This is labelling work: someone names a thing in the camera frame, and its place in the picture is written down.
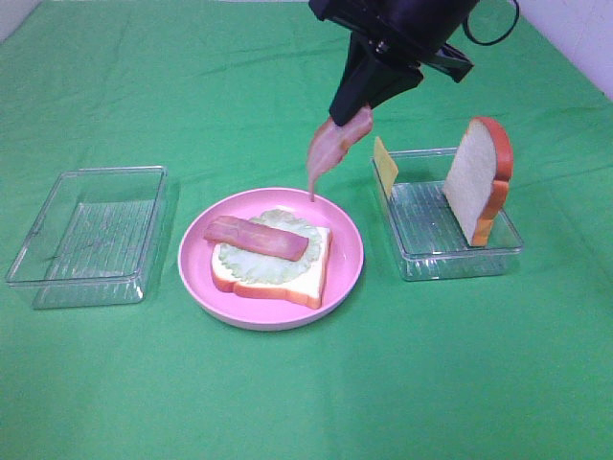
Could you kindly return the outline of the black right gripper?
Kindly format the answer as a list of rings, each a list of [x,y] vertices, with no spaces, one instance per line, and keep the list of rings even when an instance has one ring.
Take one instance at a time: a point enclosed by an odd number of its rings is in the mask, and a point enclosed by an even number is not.
[[[462,52],[447,43],[477,3],[472,0],[345,1],[310,0],[320,21],[331,21],[352,32],[341,81],[329,107],[340,127],[367,105],[376,108],[419,86],[420,69],[397,72],[392,63],[423,63],[464,79],[473,67]]]

